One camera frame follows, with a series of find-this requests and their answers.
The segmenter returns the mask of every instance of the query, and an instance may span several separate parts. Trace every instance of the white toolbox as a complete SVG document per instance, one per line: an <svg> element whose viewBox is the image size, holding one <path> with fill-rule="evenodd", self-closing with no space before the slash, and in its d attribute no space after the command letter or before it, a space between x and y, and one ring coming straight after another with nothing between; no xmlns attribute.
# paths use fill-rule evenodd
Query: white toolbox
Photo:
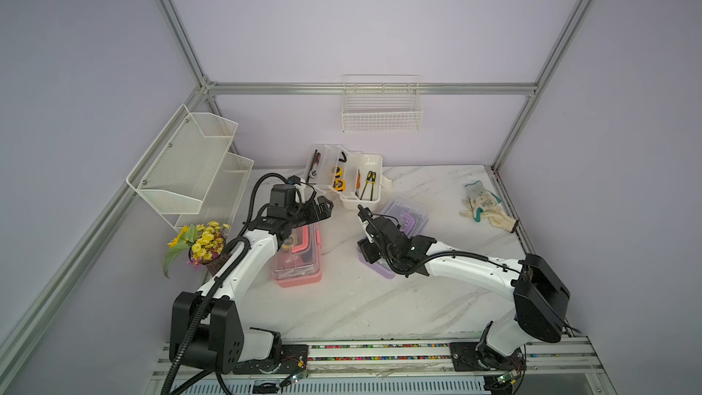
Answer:
<svg viewBox="0 0 702 395"><path fill-rule="evenodd" d="M359 172L361 183L360 188L356 189ZM375 183L369 181L366 186L369 172L375 172ZM378 209L382 188L392 188L392 181L382 175L381 155L348 151L338 144L312 145L310 157L305 166L304 180L322 193L338 194L346 209L357 210L357 206L362 205L372 212Z"/></svg>

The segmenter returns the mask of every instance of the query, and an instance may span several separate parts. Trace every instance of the work glove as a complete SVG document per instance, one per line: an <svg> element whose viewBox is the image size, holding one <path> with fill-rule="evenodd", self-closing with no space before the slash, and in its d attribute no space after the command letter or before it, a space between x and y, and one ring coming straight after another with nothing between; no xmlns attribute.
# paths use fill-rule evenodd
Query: work glove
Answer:
<svg viewBox="0 0 702 395"><path fill-rule="evenodd" d="M470 210L462 210L460 214L464 217L473 217L480 223L482 217L486 217L491 225L504 229L507 232L514 232L517 229L517 220L505 214L502 203L492 192L483 187L481 181L465 185L468 198L463 199L463 204Z"/></svg>

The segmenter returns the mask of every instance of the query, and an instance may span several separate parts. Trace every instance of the flower pot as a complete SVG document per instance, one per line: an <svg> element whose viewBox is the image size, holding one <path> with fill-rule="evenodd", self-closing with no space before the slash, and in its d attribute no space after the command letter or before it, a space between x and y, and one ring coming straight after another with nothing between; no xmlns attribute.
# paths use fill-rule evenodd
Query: flower pot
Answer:
<svg viewBox="0 0 702 395"><path fill-rule="evenodd" d="M225 243L226 243L226 241L222 243L222 249L224 249ZM210 259L209 261L200 260L197 263L198 263L198 265L204 265L207 268L207 271L210 273L210 275L212 275L214 277L217 274L217 272L220 269L222 269L224 264L226 264L227 261L231 257L232 257L232 254L227 253L224 255L218 255L216 258ZM188 258L190 259L190 262L195 262L194 259L192 259L192 249L191 248L188 249Z"/></svg>

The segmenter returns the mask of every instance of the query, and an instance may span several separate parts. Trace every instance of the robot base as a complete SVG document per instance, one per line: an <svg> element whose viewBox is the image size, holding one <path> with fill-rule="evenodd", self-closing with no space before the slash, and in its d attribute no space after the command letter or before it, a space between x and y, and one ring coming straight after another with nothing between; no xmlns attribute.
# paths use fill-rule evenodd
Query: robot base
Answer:
<svg viewBox="0 0 702 395"><path fill-rule="evenodd" d="M298 368L298 360L302 359L307 364L307 345L280 345L282 349L273 347L271 355L274 351L280 351L280 355L276 358L269 356L266 360L249 360L242 361L234 366L232 373L234 375L289 375Z"/></svg>
<svg viewBox="0 0 702 395"><path fill-rule="evenodd" d="M512 370L515 363L523 363L522 351L515 349L509 357L501 357L498 367L496 363L485 363L484 356L476 352L478 342L454 342L449 345L451 360L455 372L477 372L481 370Z"/></svg>

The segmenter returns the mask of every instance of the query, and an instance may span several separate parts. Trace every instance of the artificial flower bouquet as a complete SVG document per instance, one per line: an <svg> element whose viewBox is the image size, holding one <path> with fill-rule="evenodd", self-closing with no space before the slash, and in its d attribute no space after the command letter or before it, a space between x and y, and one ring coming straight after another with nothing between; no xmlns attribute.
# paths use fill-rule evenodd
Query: artificial flower bouquet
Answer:
<svg viewBox="0 0 702 395"><path fill-rule="evenodd" d="M169 242L169 252L163 259L163 275L169 276L169 267L173 260L186 249L188 249L188 263L195 266L195 270L199 265L204 265L210 273L217 273L226 262L226 259L220 259L224 249L224 229L229 229L229 224L220 225L217 222L209 222L183 226L178 236ZM220 262L211 264L216 259Z"/></svg>

